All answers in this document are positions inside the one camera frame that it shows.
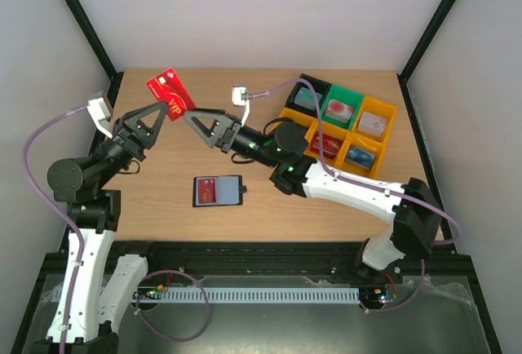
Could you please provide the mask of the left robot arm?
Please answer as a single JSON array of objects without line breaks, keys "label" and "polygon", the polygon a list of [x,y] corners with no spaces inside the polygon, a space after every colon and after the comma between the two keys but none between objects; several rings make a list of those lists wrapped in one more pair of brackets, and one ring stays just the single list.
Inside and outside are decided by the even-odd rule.
[{"label": "left robot arm", "polygon": [[52,197],[43,200],[70,228],[68,259],[58,308],[46,337],[32,353],[115,353],[118,330],[138,284],[148,272],[138,254],[118,258],[107,284],[105,265],[121,215],[122,193],[105,184],[145,159],[157,141],[168,106],[157,102],[126,113],[115,122],[104,98],[79,107],[105,139],[87,157],[66,158],[48,169]]}]

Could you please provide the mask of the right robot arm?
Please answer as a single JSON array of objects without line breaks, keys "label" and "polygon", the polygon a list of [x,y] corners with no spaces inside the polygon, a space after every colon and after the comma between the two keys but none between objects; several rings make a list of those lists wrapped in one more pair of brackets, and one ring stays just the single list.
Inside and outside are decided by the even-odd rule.
[{"label": "right robot arm", "polygon": [[273,120],[274,128],[262,131],[219,109],[189,110],[184,120],[210,148],[272,168],[270,180],[284,194],[335,201],[386,222],[388,230],[365,240],[357,252],[354,269],[361,280],[375,281],[404,257],[430,258],[440,207],[422,180],[390,183],[336,171],[305,155],[306,132],[288,117]]}]

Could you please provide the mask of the black leather card holder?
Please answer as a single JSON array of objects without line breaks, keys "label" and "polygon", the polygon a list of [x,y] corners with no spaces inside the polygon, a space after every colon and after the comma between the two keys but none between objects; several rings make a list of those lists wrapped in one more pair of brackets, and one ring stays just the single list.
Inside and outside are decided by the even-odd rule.
[{"label": "black leather card holder", "polygon": [[[215,178],[217,188],[217,202],[213,205],[197,204],[197,178]],[[243,184],[241,175],[219,175],[219,176],[198,176],[192,182],[192,206],[194,208],[218,207],[218,206],[241,206],[247,187]]]}]

